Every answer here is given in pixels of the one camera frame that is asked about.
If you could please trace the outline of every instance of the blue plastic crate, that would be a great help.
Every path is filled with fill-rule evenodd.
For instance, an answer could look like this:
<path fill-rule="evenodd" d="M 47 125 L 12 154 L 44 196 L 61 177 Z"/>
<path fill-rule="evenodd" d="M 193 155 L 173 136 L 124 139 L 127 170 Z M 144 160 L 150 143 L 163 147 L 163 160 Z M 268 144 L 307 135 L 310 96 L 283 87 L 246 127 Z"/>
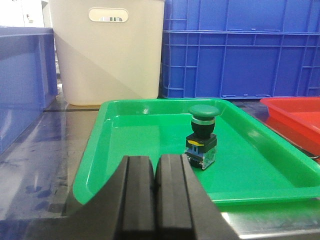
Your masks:
<path fill-rule="evenodd" d="M 57 94 L 53 29 L 0 27 L 0 153 Z"/>
<path fill-rule="evenodd" d="M 319 33 L 319 0 L 166 0 L 164 30 Z"/>
<path fill-rule="evenodd" d="M 166 98 L 320 96 L 320 34 L 165 31 Z"/>

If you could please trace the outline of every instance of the plastic tray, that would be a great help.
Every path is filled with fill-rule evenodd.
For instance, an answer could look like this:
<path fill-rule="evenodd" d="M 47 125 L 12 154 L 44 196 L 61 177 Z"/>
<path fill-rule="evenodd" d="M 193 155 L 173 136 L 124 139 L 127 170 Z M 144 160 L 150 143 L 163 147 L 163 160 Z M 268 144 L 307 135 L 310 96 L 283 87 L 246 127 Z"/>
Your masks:
<path fill-rule="evenodd" d="M 101 105 L 73 185 L 82 204 L 110 178 L 124 155 L 182 154 L 192 133 L 188 109 L 220 109 L 216 162 L 194 169 L 218 205 L 293 201 L 320 196 L 320 166 L 266 126 L 221 99 L 110 101 Z"/>
<path fill-rule="evenodd" d="M 265 98 L 268 106 L 266 124 L 290 141 L 320 155 L 320 97 Z"/>

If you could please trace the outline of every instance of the white plastic bin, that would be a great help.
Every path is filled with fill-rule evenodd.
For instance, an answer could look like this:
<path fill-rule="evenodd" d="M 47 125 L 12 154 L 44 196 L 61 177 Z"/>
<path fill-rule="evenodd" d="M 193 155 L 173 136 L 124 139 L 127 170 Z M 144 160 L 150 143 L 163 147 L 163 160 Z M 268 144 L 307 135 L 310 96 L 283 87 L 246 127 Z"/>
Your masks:
<path fill-rule="evenodd" d="M 158 96 L 163 0 L 49 2 L 66 101 Z"/>

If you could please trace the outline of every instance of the metal table surface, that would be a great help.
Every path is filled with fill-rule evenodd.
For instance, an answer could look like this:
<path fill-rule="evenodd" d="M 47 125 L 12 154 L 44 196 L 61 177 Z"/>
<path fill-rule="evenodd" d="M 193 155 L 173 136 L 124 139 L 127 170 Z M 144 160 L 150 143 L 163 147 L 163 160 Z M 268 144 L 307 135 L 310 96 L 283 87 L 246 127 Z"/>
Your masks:
<path fill-rule="evenodd" d="M 262 122 L 268 118 L 257 100 L 233 103 Z M 72 184 L 98 111 L 67 104 L 59 84 L 56 100 L 0 155 L 0 220 L 59 218 L 80 207 Z M 220 210 L 242 239 L 320 231 L 318 199 Z M 16 239 L 4 238 L 6 231 L 0 223 L 0 239 Z"/>

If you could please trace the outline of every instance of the wall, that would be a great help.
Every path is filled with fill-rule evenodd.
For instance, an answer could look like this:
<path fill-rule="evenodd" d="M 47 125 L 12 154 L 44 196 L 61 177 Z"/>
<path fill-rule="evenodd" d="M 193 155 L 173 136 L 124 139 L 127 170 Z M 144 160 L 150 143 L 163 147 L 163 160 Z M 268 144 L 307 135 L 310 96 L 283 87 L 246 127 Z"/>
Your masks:
<path fill-rule="evenodd" d="M 0 26 L 44 27 L 41 0 L 0 0 Z"/>

